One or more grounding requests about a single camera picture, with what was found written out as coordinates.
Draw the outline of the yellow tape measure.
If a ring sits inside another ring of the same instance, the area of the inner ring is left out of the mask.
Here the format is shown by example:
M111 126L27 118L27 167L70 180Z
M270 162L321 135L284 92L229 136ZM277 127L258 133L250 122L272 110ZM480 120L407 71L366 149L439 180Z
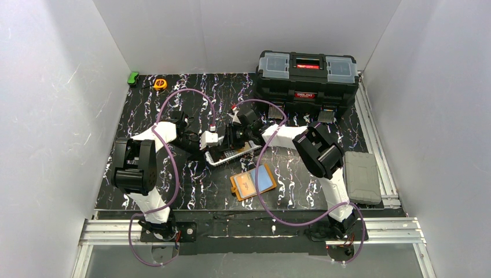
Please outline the yellow tape measure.
M161 91L167 88L167 81L163 78L156 79L153 88L157 91Z

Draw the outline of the orange leather card holder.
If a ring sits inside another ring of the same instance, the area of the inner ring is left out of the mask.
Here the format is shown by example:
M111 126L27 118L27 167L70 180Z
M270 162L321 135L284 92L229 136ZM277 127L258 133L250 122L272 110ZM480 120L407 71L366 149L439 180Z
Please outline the orange leather card holder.
M257 189L259 189L259 193L264 193L277 187L268 164L262 164L247 172L236 174L230 177L230 182L231 194L240 202L256 196Z

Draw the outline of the orange credit card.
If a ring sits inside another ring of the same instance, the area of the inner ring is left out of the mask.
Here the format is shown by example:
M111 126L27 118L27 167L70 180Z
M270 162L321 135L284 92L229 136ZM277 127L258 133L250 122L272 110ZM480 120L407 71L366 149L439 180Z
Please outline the orange credit card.
M238 152L248 152L250 149L252 148L252 146L249 144L249 142L246 142L245 145L238 149L237 151Z
M254 182L249 173L243 173L234 178L236 187L240 192L240 196L246 197L256 193Z

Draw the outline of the black red toolbox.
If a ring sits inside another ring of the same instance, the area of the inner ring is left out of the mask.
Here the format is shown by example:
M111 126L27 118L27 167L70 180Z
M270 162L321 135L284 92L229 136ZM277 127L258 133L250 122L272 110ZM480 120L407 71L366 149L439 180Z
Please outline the black red toolbox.
M345 114L360 85L357 62L349 55L265 50L255 76L255 98L286 113L315 116L323 123Z

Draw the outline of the aluminium rail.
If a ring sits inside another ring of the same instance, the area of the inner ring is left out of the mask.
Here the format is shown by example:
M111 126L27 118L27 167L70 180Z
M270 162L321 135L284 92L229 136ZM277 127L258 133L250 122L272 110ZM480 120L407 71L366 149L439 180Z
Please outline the aluminium rail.
M382 142L378 135L372 115L371 106L368 100L367 90L363 81L363 71L358 72L359 89L355 96L355 106L358 118L365 138L368 152L375 156L378 166L380 179L380 190L383 196L396 198L398 197L397 187L394 183L392 173L386 161L386 156L382 147Z
M366 244L411 244L423 277L436 277L426 249L426 239L416 217L366 218L365 224L368 233ZM86 274L94 246L128 245L128 231L128 220L85 221L72 276L83 277Z

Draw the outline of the white plastic basket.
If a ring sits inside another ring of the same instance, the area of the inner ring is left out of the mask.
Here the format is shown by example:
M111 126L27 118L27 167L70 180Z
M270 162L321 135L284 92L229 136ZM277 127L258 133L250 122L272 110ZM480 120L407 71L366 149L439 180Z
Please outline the white plastic basket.
M231 160L237 159L247 153L254 152L257 149L261 148L260 145L256 145L252 141L248 141L248 142L252 146L252 148L248 152L238 152L237 151L238 149L218 151L218 152L212 152L211 150L208 150L204 153L205 160L211 166L219 166L221 164L227 163Z

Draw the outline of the grey plastic case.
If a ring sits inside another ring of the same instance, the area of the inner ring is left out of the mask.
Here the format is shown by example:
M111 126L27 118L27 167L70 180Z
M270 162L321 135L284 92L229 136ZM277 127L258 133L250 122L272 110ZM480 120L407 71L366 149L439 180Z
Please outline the grey plastic case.
M353 203L377 205L382 201L375 155L348 151L344 156L343 178Z

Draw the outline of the green small object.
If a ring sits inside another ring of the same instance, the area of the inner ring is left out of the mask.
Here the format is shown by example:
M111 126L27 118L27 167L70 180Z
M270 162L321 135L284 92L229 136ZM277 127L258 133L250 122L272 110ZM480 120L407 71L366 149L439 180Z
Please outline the green small object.
M134 87L138 83L138 78L139 78L139 72L131 72L129 77L127 78L127 84L130 87Z

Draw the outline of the aluminium right rail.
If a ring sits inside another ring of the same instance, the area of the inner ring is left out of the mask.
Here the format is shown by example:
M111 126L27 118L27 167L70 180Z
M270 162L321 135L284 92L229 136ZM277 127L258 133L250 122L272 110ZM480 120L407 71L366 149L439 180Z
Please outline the aluminium right rail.
M367 90L363 81L363 71L358 72L359 89L355 96L355 106L358 118L365 138L368 152L375 156L378 166L380 179L380 190L383 196L396 198L398 197L397 187L394 183L392 173L386 161L386 156L382 147L382 142L378 135L372 115L371 106L368 100Z

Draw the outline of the aluminium front rail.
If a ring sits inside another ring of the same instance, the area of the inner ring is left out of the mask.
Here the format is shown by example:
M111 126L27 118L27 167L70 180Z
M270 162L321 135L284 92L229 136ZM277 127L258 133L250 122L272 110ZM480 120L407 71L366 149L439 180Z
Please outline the aluminium front rail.
M365 224L368 233L366 244L411 244L423 277L436 277L426 249L426 239L416 217L366 218ZM83 277L86 274L94 246L128 245L128 231L128 220L85 221L72 276Z

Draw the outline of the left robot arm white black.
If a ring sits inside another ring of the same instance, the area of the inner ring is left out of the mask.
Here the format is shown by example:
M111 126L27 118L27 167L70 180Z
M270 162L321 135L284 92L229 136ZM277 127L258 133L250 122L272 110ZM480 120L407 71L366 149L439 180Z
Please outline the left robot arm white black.
M169 207L148 213L166 205L156 188L156 154L163 148L159 138L189 153L189 160L203 159L199 136L189 130L191 122L190 116L177 111L171 113L167 121L156 125L157 134L148 129L136 136L120 137L115 141L110 183L133 199L145 213L145 220L151 224L164 224L171 214Z

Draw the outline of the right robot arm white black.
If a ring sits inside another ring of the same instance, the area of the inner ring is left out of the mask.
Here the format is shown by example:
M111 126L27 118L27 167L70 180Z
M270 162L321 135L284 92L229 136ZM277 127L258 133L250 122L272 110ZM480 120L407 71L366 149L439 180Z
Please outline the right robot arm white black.
M229 112L230 130L224 141L234 148L253 141L263 148L294 149L308 172L321 185L328 210L322 216L307 222L308 225L327 218L328 232L343 238L356 223L354 207L349 199L342 177L345 152L320 122L307 126L288 127L284 122L264 125L251 110L240 111L233 107Z

